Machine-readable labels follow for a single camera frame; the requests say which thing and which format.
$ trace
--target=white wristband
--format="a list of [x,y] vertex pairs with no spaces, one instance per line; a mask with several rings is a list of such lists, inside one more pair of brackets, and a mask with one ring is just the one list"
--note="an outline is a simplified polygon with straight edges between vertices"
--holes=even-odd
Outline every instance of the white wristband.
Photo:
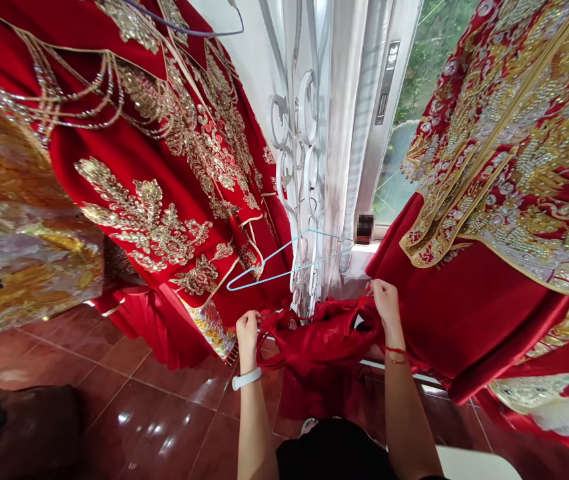
[[260,367],[257,367],[255,370],[250,371],[249,373],[245,373],[244,375],[240,375],[239,377],[233,377],[231,381],[231,386],[234,390],[239,390],[241,387],[248,385],[249,383],[255,382],[260,376],[263,374]]

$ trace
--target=tiled floor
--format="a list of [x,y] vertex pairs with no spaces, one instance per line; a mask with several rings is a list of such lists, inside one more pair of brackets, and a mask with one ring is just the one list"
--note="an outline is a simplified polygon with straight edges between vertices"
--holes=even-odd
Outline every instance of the tiled floor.
[[[265,356],[273,350],[267,345]],[[384,385],[364,371],[365,396],[352,418],[384,441]],[[0,388],[70,383],[83,398],[78,479],[234,479],[240,415],[230,378],[237,366],[209,359],[167,371],[142,340],[124,338],[86,306],[49,322],[0,333]],[[300,421],[278,416],[283,376],[263,373],[273,441],[296,437]],[[496,428],[473,404],[423,392],[436,442],[505,457],[524,480],[569,478],[569,449]]]

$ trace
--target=blue clothes hanger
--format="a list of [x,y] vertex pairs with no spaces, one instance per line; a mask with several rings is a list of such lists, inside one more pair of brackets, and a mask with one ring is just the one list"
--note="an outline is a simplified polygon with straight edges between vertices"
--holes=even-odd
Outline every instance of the blue clothes hanger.
[[[242,285],[240,287],[231,287],[231,284],[234,283],[236,280],[244,277],[245,275],[248,275],[250,272],[254,271],[254,270],[259,270],[261,268],[264,268],[264,266],[267,264],[267,261],[269,261],[269,259],[272,259],[273,257],[275,257],[278,253],[280,253],[282,250],[284,250],[285,248],[287,248],[289,245],[291,245],[292,243],[294,243],[297,239],[299,239],[300,237],[302,237],[305,233],[308,232],[313,232],[316,233],[318,235],[324,235],[325,237],[332,237],[332,238],[337,238],[338,242],[342,243],[344,241],[350,241],[351,245],[343,250],[340,250],[338,253],[334,253],[333,255],[329,255],[328,257],[313,261],[311,263],[308,263],[307,265],[303,265],[302,267],[298,267],[294,270],[288,271],[286,273],[281,273],[280,275],[275,275],[274,277],[269,277],[268,279],[264,279],[264,280],[259,280],[257,282],[254,283],[250,283],[249,285]],[[329,260],[330,258],[336,257],[338,255],[342,255],[343,253],[348,252],[349,250],[351,250],[353,248],[353,246],[356,244],[356,242],[352,239],[341,239],[338,235],[331,235],[330,233],[325,233],[325,232],[321,232],[319,230],[316,229],[312,229],[311,228],[311,218],[309,219],[309,226],[306,228],[306,230],[304,230],[302,233],[300,233],[299,235],[297,235],[295,238],[291,239],[290,242],[284,244],[282,247],[280,247],[279,249],[277,249],[274,253],[272,253],[271,255],[269,255],[264,261],[261,267],[253,267],[250,268],[249,270],[246,270],[244,272],[242,272],[240,275],[238,275],[237,277],[235,277],[234,279],[231,279],[231,281],[229,281],[229,283],[227,283],[227,290],[230,291],[236,291],[236,290],[242,290],[248,287],[253,287],[254,285],[259,285],[261,283],[270,281],[270,280],[274,280],[276,278],[280,278],[280,277],[284,277],[285,275],[290,275],[291,273],[306,269],[311,267],[312,265],[316,265],[317,263],[323,262],[325,260]]]
[[155,21],[162,23],[165,27],[170,28],[172,30],[175,30],[178,33],[184,33],[185,35],[192,35],[193,37],[206,37],[206,38],[228,37],[230,35],[238,35],[239,33],[242,33],[245,31],[245,22],[243,21],[243,16],[241,15],[240,9],[236,5],[235,0],[229,0],[229,5],[231,5],[233,8],[235,8],[236,12],[238,12],[238,16],[240,17],[241,29],[238,31],[235,31],[235,32],[223,32],[223,33],[201,32],[201,31],[197,31],[197,30],[183,29],[182,27],[179,27],[178,25],[174,25],[173,23],[168,22],[167,20],[163,19],[162,17],[159,17],[155,13],[150,12],[149,10],[144,8],[142,5],[138,5],[137,3],[135,3],[133,0],[123,0],[123,1],[127,4],[129,4],[130,6],[134,7],[136,10],[139,10],[142,13],[144,13],[145,15],[148,15],[149,17],[153,18]]

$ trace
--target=dark brown object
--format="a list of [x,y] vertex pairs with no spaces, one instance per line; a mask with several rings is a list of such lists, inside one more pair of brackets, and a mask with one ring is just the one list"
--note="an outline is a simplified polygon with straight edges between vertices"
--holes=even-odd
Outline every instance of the dark brown object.
[[70,477],[80,435],[70,386],[0,390],[0,480]]

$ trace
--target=red string bracelet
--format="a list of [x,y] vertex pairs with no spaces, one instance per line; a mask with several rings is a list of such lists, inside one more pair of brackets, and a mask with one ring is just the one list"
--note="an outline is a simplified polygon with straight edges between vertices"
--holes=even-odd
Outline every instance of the red string bracelet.
[[384,350],[384,352],[400,353],[401,355],[404,355],[404,359],[402,361],[395,361],[394,359],[390,359],[391,363],[406,363],[406,351],[405,350],[394,349],[391,347],[387,347],[386,345],[382,346],[382,350]]

